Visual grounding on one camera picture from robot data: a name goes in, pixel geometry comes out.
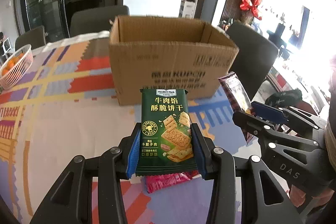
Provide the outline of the white storage shelf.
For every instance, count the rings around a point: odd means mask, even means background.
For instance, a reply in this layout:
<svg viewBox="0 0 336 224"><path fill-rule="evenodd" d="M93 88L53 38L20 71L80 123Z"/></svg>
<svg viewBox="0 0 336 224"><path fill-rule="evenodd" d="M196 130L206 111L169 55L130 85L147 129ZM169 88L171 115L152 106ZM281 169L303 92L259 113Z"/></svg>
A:
<svg viewBox="0 0 336 224"><path fill-rule="evenodd" d="M194 17L195 8L195 0L181 0L179 17L192 19Z"/></svg>

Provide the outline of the pink snack packet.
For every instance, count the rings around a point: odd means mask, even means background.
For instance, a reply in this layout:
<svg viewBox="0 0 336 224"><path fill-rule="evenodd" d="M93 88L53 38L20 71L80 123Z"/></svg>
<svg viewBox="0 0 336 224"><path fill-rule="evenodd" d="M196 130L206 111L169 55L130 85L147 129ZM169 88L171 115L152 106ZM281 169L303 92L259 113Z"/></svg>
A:
<svg viewBox="0 0 336 224"><path fill-rule="evenodd" d="M191 172L146 176L145 186L148 193L154 193L158 190L188 182L200 177L201 175L197 170Z"/></svg>

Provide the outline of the colourful patterned tablecloth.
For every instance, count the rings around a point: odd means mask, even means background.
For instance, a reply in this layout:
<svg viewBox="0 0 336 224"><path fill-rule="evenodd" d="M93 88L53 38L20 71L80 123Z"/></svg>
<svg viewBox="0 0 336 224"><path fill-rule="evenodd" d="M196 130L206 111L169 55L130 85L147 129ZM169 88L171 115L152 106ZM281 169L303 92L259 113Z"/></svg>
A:
<svg viewBox="0 0 336 224"><path fill-rule="evenodd" d="M74 156L100 156L141 121L141 106L118 104L108 41L103 31L48 43L1 93L1 196L20 223L30 222ZM221 87L189 109L216 146L238 157L256 152L233 124ZM205 223L213 182L196 177L149 194L144 178L133 176L121 188L128 223Z"/></svg>

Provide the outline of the dark chair behind table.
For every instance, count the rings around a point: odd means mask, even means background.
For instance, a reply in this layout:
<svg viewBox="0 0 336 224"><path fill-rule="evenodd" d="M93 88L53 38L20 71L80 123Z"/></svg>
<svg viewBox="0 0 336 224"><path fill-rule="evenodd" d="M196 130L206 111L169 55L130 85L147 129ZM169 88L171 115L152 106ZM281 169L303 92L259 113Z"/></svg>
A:
<svg viewBox="0 0 336 224"><path fill-rule="evenodd" d="M71 18L70 36L109 31L115 17L119 15L129 15L129 8L116 5L75 12Z"/></svg>

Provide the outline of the dark chair far left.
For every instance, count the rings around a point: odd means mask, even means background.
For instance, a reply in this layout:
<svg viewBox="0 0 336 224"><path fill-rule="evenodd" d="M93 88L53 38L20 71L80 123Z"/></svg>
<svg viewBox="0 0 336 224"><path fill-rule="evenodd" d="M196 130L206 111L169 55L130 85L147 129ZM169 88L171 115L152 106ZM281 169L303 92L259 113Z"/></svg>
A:
<svg viewBox="0 0 336 224"><path fill-rule="evenodd" d="M37 28L29 30L19 36L15 41L15 50L17 51L27 44L31 45L32 50L46 45L44 26L38 26Z"/></svg>

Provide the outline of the dark chair right side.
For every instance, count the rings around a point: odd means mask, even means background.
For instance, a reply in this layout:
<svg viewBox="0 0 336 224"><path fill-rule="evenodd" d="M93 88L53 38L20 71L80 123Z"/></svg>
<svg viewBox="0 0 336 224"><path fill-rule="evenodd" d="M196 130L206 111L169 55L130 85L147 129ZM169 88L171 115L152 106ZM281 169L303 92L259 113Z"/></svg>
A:
<svg viewBox="0 0 336 224"><path fill-rule="evenodd" d="M235 72L249 99L257 93L278 56L278 48L252 28L234 23L227 35L238 46L230 71Z"/></svg>

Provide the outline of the green beef cracker packet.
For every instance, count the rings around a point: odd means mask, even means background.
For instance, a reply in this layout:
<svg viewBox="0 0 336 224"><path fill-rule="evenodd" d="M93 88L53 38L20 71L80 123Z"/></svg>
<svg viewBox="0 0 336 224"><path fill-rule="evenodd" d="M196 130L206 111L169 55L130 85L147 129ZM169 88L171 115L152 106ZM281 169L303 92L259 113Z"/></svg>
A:
<svg viewBox="0 0 336 224"><path fill-rule="evenodd" d="M185 89L142 89L138 176L196 170Z"/></svg>

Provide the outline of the pink basket of oranges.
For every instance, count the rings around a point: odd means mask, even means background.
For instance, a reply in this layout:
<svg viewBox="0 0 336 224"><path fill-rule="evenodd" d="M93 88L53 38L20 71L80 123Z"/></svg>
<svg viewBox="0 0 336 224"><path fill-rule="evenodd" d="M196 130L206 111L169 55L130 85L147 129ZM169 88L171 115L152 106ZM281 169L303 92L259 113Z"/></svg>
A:
<svg viewBox="0 0 336 224"><path fill-rule="evenodd" d="M1 88L9 90L16 85L30 69L33 60L30 44L15 51L1 66Z"/></svg>

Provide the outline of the red balloon decoration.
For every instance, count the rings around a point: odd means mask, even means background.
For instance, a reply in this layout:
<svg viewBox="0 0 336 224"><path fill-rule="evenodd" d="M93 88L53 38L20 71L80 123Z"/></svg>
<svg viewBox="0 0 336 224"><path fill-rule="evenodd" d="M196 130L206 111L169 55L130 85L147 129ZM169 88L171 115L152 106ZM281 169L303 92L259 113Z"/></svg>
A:
<svg viewBox="0 0 336 224"><path fill-rule="evenodd" d="M240 10L250 11L254 18L262 20L262 16L259 14L258 7L261 5L262 0L241 0Z"/></svg>

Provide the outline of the plaid long snack packet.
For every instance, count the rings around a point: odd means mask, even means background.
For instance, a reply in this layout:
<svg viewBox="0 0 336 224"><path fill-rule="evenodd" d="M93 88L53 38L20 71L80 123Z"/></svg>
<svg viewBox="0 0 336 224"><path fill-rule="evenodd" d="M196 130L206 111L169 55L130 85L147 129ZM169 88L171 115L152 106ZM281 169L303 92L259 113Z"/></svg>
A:
<svg viewBox="0 0 336 224"><path fill-rule="evenodd" d="M218 78L233 112L243 111L251 114L252 106L248 95L235 72Z"/></svg>

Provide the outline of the brown cardboard box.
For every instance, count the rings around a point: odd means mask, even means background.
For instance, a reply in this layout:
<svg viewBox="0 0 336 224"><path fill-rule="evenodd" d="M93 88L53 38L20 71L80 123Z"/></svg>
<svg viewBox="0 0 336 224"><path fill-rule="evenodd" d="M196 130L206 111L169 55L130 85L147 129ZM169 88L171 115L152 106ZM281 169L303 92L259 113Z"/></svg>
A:
<svg viewBox="0 0 336 224"><path fill-rule="evenodd" d="M185 89L187 98L212 97L238 46L198 19L117 16L109 39L114 88L121 106L141 103L141 89Z"/></svg>

